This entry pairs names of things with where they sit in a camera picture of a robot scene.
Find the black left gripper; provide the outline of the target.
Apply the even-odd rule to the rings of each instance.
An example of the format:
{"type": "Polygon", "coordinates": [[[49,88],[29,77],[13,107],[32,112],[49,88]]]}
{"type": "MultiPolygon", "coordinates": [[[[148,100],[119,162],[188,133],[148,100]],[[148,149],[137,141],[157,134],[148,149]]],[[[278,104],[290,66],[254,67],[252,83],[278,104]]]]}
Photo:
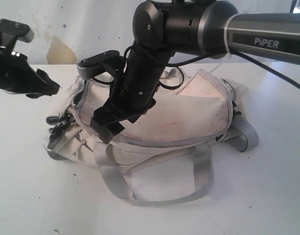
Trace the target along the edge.
{"type": "Polygon", "coordinates": [[[9,93],[25,94],[29,98],[56,95],[60,85],[41,70],[28,64],[27,56],[0,49],[0,89],[9,93]]]}

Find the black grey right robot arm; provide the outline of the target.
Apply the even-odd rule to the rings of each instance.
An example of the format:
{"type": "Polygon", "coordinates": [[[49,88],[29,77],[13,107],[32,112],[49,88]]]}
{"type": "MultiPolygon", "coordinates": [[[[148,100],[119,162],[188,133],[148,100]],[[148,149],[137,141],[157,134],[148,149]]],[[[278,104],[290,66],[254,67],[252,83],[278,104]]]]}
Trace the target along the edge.
{"type": "Polygon", "coordinates": [[[225,0],[147,0],[133,17],[134,43],[113,72],[105,104],[95,110],[91,127],[104,143],[155,105],[160,76],[176,52],[195,61],[231,53],[300,65],[300,14],[239,14],[225,0]]]}

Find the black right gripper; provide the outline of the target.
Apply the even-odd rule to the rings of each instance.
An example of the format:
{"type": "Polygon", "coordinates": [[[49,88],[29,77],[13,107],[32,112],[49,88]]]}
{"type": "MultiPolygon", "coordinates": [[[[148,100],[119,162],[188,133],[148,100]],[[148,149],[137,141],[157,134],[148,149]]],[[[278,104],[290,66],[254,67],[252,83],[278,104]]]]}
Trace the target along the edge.
{"type": "Polygon", "coordinates": [[[124,130],[123,120],[136,121],[146,113],[159,79],[173,52],[164,49],[145,49],[139,45],[126,51],[126,69],[112,85],[106,103],[95,110],[90,126],[99,132],[99,138],[108,144],[124,130]]]}

